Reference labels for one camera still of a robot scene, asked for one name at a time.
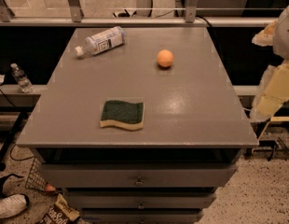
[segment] orange ball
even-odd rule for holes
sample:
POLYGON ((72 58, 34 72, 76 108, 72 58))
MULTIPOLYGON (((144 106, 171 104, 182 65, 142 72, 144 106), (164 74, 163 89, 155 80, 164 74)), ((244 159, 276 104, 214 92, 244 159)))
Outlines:
POLYGON ((166 49, 163 49, 158 53, 157 62, 162 67, 170 67, 173 62, 173 54, 166 49))

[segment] green scouring pad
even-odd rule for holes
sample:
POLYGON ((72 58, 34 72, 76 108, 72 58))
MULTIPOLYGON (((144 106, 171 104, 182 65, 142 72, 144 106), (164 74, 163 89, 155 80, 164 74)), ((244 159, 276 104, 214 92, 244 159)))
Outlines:
POLYGON ((100 126, 116 126, 126 130, 139 130, 144 126, 144 103, 111 100, 104 104, 100 126))

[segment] white bottle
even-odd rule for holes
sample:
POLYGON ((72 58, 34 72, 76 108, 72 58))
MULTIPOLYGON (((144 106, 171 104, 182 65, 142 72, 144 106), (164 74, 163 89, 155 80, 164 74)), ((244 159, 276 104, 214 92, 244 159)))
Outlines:
POLYGON ((26 76, 24 71, 21 69, 21 67, 17 66, 16 63, 13 63, 11 65, 12 68, 12 76, 15 78, 16 82, 21 87, 21 90, 24 93, 29 93, 33 91, 33 86, 29 78, 26 76))
POLYGON ((87 37, 83 46, 76 47, 76 55, 78 57, 97 55, 105 50, 123 44, 125 42, 124 36, 124 30, 116 26, 99 34, 87 37))

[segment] drawer handle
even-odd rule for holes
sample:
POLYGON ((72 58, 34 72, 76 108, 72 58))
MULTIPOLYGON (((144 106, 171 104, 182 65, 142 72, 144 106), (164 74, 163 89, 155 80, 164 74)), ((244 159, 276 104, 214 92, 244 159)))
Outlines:
POLYGON ((140 210, 144 210, 145 207, 144 207, 144 205, 143 205, 142 203, 139 203, 139 205, 138 205, 138 209, 140 209, 140 210))
POLYGON ((141 187, 144 184, 143 180, 141 177, 138 177, 137 181, 134 182, 134 185, 136 187, 141 187))

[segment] bottle cap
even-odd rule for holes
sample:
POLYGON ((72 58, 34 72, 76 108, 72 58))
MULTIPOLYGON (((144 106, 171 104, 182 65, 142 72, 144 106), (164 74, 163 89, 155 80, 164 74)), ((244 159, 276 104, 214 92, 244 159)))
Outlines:
POLYGON ((12 68, 17 68, 17 64, 16 64, 16 63, 12 63, 12 64, 11 64, 11 67, 12 67, 12 68))
POLYGON ((76 47, 76 55, 77 56, 83 56, 84 52, 81 47, 76 47))

